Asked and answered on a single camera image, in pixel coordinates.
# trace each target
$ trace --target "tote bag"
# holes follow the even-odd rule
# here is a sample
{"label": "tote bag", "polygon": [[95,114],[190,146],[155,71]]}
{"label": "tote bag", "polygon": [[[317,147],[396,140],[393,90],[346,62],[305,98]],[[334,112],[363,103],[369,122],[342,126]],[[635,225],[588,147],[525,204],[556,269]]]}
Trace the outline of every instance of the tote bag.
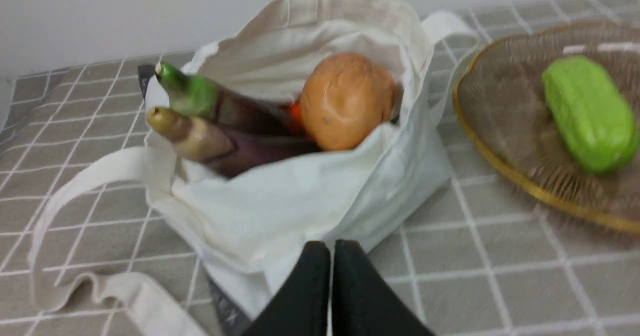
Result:
{"label": "tote bag", "polygon": [[[436,11],[421,21],[402,0],[270,0],[236,36],[198,50],[183,71],[205,74],[257,99],[292,101],[323,58],[359,52],[402,84],[398,125],[378,126],[355,150],[299,156],[231,180],[178,158],[165,139],[150,132],[144,147],[99,159],[45,205],[28,256],[35,306],[57,311],[89,280],[93,301],[121,300],[145,336],[205,335],[142,273],[87,272],[67,285],[46,283],[39,249],[56,213],[78,195],[114,181],[144,183],[147,204],[252,320],[284,283],[305,242],[332,245],[343,238],[370,251],[450,177],[435,126],[451,89],[430,108],[423,88],[434,46],[450,35],[477,40],[453,13]],[[450,85],[461,71],[458,65]],[[168,105],[167,95],[152,79],[146,108],[159,105]]]}

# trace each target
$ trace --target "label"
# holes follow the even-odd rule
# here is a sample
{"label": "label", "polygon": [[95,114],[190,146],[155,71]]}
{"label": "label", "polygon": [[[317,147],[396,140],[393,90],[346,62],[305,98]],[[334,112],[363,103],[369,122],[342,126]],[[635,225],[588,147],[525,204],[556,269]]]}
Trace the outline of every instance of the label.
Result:
{"label": "label", "polygon": [[211,278],[208,278],[208,286],[222,332],[225,336],[242,336],[251,326],[247,314]]}
{"label": "label", "polygon": [[142,99],[147,96],[147,86],[149,80],[156,76],[156,66],[152,64],[142,64],[137,66],[137,81],[140,84],[140,90],[142,91]]}

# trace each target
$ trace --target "gold-rimmed plate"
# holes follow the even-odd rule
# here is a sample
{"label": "gold-rimmed plate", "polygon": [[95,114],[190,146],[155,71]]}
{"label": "gold-rimmed plate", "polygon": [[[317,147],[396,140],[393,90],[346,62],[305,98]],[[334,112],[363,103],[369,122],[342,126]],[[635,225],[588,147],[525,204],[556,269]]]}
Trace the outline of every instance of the gold-rimmed plate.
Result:
{"label": "gold-rimmed plate", "polygon": [[532,197],[570,215],[640,234],[640,152],[614,174],[581,170],[546,107],[542,72],[583,54],[603,65],[640,120],[640,29],[581,22],[495,41],[475,56],[453,93],[476,150]]}

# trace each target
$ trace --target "bag strap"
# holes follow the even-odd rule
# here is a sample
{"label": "bag strap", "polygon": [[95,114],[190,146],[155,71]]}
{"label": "bag strap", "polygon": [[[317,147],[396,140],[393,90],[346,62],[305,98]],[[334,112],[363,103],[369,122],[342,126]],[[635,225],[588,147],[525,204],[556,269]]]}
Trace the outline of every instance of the bag strap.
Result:
{"label": "bag strap", "polygon": [[[457,63],[455,63],[453,72],[446,84],[446,94],[429,111],[431,120],[434,122],[434,125],[437,126],[442,120],[447,100],[453,93],[455,83],[460,80],[460,77],[462,77],[462,74],[469,65],[471,57],[476,54],[476,50],[480,44],[480,39],[478,38],[478,34],[473,31],[466,22],[464,22],[464,20],[455,15],[455,13],[445,10],[435,11],[429,15],[425,20],[423,20],[422,29],[427,35],[432,47],[453,35],[467,36],[472,38],[475,42],[473,47],[467,50]],[[430,52],[429,57],[425,61],[425,67],[429,65],[433,57],[434,54]]]}
{"label": "bag strap", "polygon": [[160,175],[157,170],[162,170],[162,167],[171,170],[171,164],[175,162],[172,155],[150,147],[120,150],[79,172],[51,197],[33,229],[27,258],[31,301],[38,309],[49,312],[61,309],[80,283],[89,281],[93,286],[93,302],[99,303],[108,297],[117,298],[144,336],[208,336],[162,286],[145,274],[125,272],[103,276],[85,272],[70,284],[53,286],[46,282],[42,272],[42,241],[55,215],[65,204],[87,191],[114,181],[138,181],[145,183],[147,188],[158,188],[169,193],[170,179]]}

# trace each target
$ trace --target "purple eggplant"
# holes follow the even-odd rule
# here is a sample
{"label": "purple eggplant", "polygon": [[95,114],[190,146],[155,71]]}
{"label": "purple eggplant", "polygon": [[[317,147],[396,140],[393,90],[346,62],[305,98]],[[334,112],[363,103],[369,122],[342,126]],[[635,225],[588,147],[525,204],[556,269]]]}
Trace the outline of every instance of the purple eggplant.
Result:
{"label": "purple eggplant", "polygon": [[150,109],[146,121],[171,142],[181,158],[206,165],[229,179],[254,167],[321,151],[304,138],[244,133],[169,108]]}
{"label": "purple eggplant", "polygon": [[276,105],[256,101],[202,75],[187,75],[160,61],[155,76],[171,109],[220,126],[256,135],[290,135],[291,116]]}

